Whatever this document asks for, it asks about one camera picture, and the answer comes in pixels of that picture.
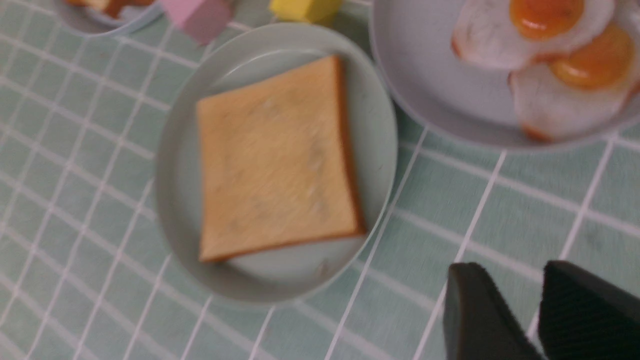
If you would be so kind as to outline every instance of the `egg white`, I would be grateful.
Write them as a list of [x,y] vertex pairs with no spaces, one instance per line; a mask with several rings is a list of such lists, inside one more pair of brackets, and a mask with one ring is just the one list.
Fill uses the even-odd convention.
[[572,29],[544,41],[523,37],[511,21],[510,0],[467,0],[451,40],[458,57],[486,69],[520,70],[590,43],[614,16],[615,0],[585,0]]
[[629,11],[625,1],[621,0],[614,22],[627,31],[635,45],[627,75],[607,88],[581,90],[560,81],[547,64],[512,72],[509,85],[524,128],[552,141],[582,135],[611,121],[640,90],[640,6]]

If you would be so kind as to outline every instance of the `pink block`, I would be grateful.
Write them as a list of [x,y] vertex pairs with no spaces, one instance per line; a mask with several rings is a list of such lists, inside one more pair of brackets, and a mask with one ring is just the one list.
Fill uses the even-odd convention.
[[160,0],[169,19],[202,45],[215,39],[231,21],[224,0]]

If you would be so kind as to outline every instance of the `table surface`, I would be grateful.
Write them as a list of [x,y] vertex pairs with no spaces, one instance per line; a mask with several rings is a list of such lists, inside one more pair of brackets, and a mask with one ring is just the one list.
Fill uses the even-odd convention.
[[[522,155],[452,143],[399,113],[392,203],[355,264],[292,307],[217,306],[164,247],[154,153],[181,84],[272,22],[268,0],[237,0],[207,47],[164,18],[83,39],[49,2],[0,0],[2,360],[444,360],[454,261],[484,265],[534,340],[549,259],[640,295],[640,127]],[[367,51],[370,7],[344,3],[334,25]]]

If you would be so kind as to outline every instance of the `oval plate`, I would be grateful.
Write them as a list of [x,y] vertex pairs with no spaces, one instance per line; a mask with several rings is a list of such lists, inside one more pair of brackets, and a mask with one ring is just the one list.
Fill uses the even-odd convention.
[[373,53],[394,99],[411,118],[467,143],[512,151],[583,144],[640,120],[636,98],[619,117],[582,136],[556,143],[528,139],[513,111],[508,72],[462,64],[451,51],[453,27],[465,1],[374,1]]
[[112,19],[88,6],[72,6],[66,0],[52,1],[62,23],[71,32],[85,37],[114,37],[132,33],[164,13],[158,0],[149,6],[126,6],[120,13],[120,19]]
[[[371,229],[367,238],[265,251],[226,263],[199,262],[202,184],[196,102],[330,54],[338,54],[345,65],[358,189]],[[158,214],[177,259],[219,299],[252,305],[287,302],[327,285],[360,253],[388,201],[396,159],[395,114],[367,55],[329,29],[302,24],[264,26],[213,52],[169,112],[157,154]]]

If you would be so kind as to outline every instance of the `toast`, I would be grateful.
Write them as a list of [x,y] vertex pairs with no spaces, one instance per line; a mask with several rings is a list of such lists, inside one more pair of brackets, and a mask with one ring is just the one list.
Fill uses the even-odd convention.
[[338,56],[203,99],[197,116],[201,261],[366,234]]

